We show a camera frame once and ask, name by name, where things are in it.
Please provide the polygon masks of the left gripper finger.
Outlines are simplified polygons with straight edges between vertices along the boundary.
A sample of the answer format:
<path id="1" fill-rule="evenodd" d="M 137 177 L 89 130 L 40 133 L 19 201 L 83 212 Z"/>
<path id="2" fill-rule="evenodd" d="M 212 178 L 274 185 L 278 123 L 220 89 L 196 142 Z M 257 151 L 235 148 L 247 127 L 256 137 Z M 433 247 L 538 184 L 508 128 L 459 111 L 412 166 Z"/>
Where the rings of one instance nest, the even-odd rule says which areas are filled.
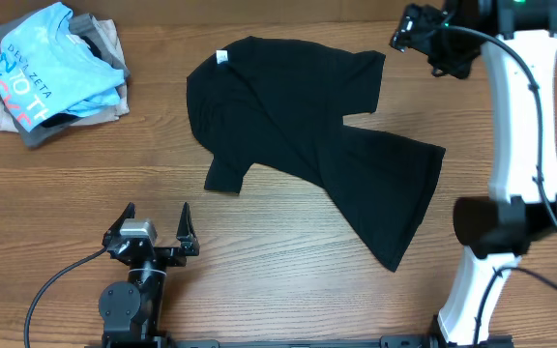
<path id="1" fill-rule="evenodd" d="M 122 214 L 113 222 L 113 224 L 104 233 L 105 237 L 113 237 L 120 234 L 123 223 L 128 218 L 134 218 L 135 205 L 129 202 Z"/>
<path id="2" fill-rule="evenodd" d="M 176 238 L 181 244 L 188 243 L 192 245 L 196 242 L 196 235 L 191 219 L 191 207 L 188 202 L 185 202 L 182 208 Z"/>

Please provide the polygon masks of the black t-shirt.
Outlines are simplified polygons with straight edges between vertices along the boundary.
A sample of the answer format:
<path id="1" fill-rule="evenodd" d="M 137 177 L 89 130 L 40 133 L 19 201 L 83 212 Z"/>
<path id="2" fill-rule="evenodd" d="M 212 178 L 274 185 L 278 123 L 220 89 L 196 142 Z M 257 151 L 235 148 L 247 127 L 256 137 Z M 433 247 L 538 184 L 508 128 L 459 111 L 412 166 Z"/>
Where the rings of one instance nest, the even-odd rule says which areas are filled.
<path id="1" fill-rule="evenodd" d="M 379 263 L 395 271 L 436 190 L 442 147 L 348 126 L 377 109 L 385 57 L 247 37 L 187 79 L 195 139 L 212 153 L 208 190 L 237 193 L 254 164 L 324 189 Z"/>

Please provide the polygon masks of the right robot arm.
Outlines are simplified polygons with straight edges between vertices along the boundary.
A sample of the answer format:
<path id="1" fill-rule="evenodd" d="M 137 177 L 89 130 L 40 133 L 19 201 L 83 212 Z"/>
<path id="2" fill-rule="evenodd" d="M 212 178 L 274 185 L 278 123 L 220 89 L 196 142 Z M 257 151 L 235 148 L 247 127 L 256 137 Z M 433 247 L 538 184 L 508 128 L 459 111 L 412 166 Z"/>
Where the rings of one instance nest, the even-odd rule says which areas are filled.
<path id="1" fill-rule="evenodd" d="M 390 44 L 423 53 L 435 76 L 466 78 L 482 58 L 491 92 L 494 162 L 485 197 L 454 203 L 463 251 L 451 293 L 425 334 L 385 335 L 383 347 L 510 347 L 489 323 L 530 245 L 557 234 L 554 73 L 557 0 L 408 5 Z"/>

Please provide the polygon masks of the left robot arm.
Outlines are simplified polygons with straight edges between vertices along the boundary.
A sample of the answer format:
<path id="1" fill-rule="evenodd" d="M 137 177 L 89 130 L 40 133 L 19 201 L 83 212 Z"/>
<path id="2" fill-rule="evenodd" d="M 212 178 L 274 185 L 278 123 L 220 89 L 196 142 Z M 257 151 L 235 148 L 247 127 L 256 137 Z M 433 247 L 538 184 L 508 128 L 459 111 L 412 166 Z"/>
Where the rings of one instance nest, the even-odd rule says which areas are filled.
<path id="1" fill-rule="evenodd" d="M 135 206 L 129 203 L 103 235 L 105 251 L 128 266 L 129 272 L 127 280 L 108 285 L 100 295 L 102 346 L 173 347 L 170 334 L 159 329 L 161 301 L 167 270 L 186 266 L 187 258 L 200 251 L 190 205 L 182 209 L 177 246 L 156 246 L 154 223 L 134 216 Z"/>

